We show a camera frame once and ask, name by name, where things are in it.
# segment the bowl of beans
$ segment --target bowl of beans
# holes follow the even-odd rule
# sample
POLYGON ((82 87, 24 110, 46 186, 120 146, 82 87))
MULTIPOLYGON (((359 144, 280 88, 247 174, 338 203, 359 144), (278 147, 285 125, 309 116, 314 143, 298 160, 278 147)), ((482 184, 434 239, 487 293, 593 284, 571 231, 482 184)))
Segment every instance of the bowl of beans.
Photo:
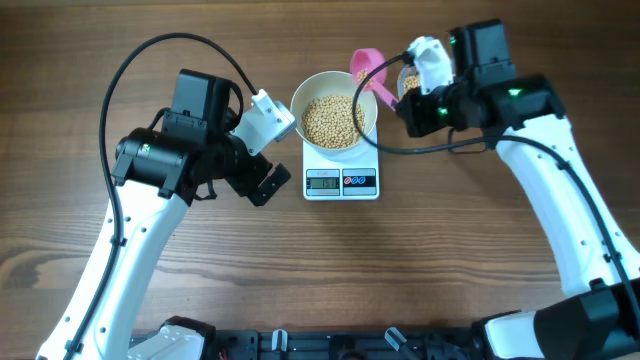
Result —
MULTIPOLYGON (((329 157, 353 149, 361 139, 353 123, 351 105, 357 84, 351 74, 325 71, 305 80, 293 94, 291 113, 304 141, 329 157)), ((376 99, 370 91, 358 98, 356 121, 369 135, 378 118, 376 99)))

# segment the wooden surface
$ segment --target wooden surface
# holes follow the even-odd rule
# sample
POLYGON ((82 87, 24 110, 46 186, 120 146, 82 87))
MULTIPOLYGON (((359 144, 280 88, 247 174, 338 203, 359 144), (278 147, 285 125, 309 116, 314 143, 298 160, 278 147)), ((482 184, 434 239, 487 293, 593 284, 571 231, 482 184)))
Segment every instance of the wooden surface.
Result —
MULTIPOLYGON (((454 26, 500 17, 519 73, 553 81, 595 182, 640 241, 635 1, 143 3, 0 1, 2 359, 32 358, 62 315, 107 204, 97 147, 104 93, 130 51, 166 32, 217 41, 256 87, 288 104, 307 77, 347 70, 356 48, 391 56, 419 35, 444 38, 454 26)), ((170 104, 181 68, 240 82, 202 45, 147 50, 115 92, 109 149, 170 104)), ((401 120, 380 109, 387 144, 446 139, 410 141, 401 120)), ((260 209, 225 182, 216 184, 218 200, 195 203, 158 263, 138 331, 173 315, 259 330, 467 325, 562 298, 544 233, 495 153, 382 154, 380 200, 348 203, 304 200, 297 135, 265 153, 293 179, 260 209)))

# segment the pink scoop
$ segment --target pink scoop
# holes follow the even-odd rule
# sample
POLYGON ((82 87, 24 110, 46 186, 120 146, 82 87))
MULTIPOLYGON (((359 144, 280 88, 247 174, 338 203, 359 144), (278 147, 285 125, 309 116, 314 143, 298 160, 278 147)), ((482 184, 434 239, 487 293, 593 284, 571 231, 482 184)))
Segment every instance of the pink scoop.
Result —
MULTIPOLYGON (((351 57, 349 71, 351 72, 351 76, 353 76, 353 79, 356 81, 356 83, 359 84, 360 81, 358 81, 358 73, 364 70, 368 74, 376 67, 382 65, 384 62, 384 55, 382 55, 382 53, 378 49, 358 49, 353 53, 353 56, 351 57)), ((393 94, 391 94, 391 92, 387 90, 384 85, 382 85, 384 84, 384 81, 386 79, 387 69, 380 70, 380 72, 375 74, 371 79, 373 83, 364 87, 364 91, 373 90, 378 99, 387 104, 391 108, 391 110, 395 111, 398 99, 396 99, 396 97, 393 96, 393 94)))

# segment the pink measuring spoon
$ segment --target pink measuring spoon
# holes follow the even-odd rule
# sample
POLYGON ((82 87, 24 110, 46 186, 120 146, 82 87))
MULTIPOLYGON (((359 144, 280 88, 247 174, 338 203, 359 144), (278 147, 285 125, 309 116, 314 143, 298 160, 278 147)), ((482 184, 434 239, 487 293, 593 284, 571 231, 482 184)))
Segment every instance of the pink measuring spoon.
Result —
MULTIPOLYGON (((351 57, 349 71, 351 72, 351 76, 353 76, 353 79, 356 81, 356 83, 360 84, 360 81, 358 80, 359 73, 364 70, 368 75, 373 69, 382 65, 384 62, 384 55, 382 55, 382 53, 378 49, 358 49, 353 53, 353 56, 351 57)), ((387 69, 382 69, 380 72, 373 76, 370 85, 365 86, 364 91, 373 90, 378 99, 387 104, 391 108, 391 110, 395 111, 398 99, 396 99, 396 97, 393 96, 393 94, 389 90, 387 90, 384 85, 382 85, 384 84, 384 81, 386 79, 387 69)))

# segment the kitchen scale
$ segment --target kitchen scale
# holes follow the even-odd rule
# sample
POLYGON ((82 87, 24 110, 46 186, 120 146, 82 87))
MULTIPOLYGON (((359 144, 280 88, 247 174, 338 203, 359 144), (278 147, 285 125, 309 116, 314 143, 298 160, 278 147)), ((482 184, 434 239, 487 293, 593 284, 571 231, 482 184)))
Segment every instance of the kitchen scale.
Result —
MULTIPOLYGON (((377 128, 369 138, 378 140, 377 128)), ((302 159, 302 193, 307 200, 375 200, 380 196, 378 149, 365 141, 331 157, 304 141, 302 159)))

